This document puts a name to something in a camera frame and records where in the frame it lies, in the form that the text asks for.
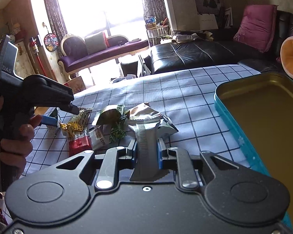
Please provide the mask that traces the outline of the person's left hand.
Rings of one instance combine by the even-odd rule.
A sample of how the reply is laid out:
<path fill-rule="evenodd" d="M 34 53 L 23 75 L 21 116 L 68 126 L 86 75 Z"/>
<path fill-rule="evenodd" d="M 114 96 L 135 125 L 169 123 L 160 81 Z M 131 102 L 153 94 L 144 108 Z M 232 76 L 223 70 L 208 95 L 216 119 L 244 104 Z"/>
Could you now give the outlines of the person's left hand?
<path fill-rule="evenodd" d="M 0 111 L 4 104 L 4 98 L 0 97 Z M 19 128 L 20 139 L 3 138 L 0 141 L 0 163 L 14 168 L 14 181 L 19 179 L 26 165 L 26 157 L 32 152 L 33 146 L 30 142 L 33 139 L 36 128 L 42 120 L 42 115 L 36 115 L 29 120 L 28 124 L 23 124 Z"/>

